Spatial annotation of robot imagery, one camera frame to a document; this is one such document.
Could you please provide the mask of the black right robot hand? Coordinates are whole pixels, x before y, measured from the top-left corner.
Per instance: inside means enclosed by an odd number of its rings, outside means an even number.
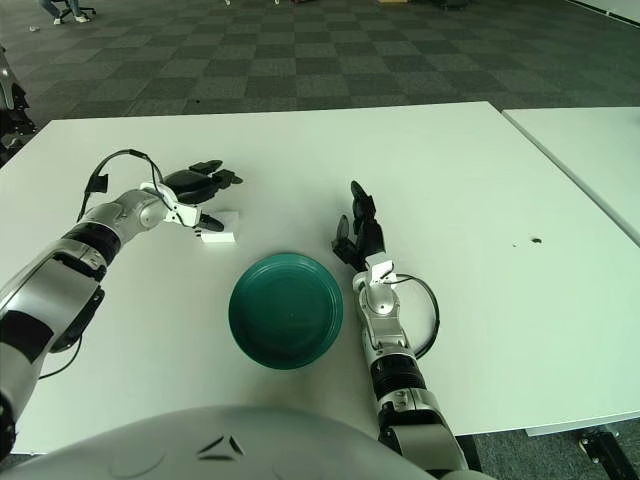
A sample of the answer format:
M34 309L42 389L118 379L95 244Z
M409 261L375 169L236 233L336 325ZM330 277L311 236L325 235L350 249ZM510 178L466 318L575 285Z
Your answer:
M353 196L353 221L341 215L336 236L331 241L333 253L357 272L367 269L366 259L385 253L383 230L376 220L376 206L371 195L355 180L350 184Z

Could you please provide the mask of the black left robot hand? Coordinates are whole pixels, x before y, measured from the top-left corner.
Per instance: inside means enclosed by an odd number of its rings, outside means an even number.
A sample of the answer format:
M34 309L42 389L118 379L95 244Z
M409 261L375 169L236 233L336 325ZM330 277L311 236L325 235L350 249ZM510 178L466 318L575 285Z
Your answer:
M165 220L194 229L197 233L222 232L225 225L201 208L219 191L243 182L234 171L224 169L222 165L222 160L199 162L166 176L160 189L169 204Z

